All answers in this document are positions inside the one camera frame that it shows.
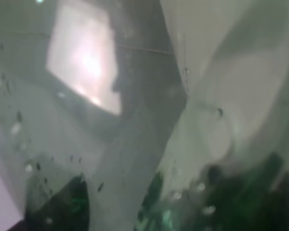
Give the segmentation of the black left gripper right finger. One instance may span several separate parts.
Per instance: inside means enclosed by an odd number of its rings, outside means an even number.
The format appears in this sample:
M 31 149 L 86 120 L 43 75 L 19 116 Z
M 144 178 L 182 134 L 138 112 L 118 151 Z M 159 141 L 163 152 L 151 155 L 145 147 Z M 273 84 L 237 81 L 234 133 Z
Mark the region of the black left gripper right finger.
M 289 173 L 283 159 L 270 154 L 243 173 L 220 177 L 206 201 L 207 231 L 289 231 Z

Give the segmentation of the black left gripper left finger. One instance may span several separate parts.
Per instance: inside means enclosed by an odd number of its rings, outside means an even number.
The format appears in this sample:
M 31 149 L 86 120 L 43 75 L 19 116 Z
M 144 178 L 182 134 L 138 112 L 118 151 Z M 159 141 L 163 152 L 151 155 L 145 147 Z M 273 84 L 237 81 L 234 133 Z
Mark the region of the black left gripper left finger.
M 48 180 L 37 176 L 26 186 L 24 218 L 10 231 L 87 231 L 90 226 L 90 201 L 83 174 L 73 177 L 58 192 L 45 189 Z

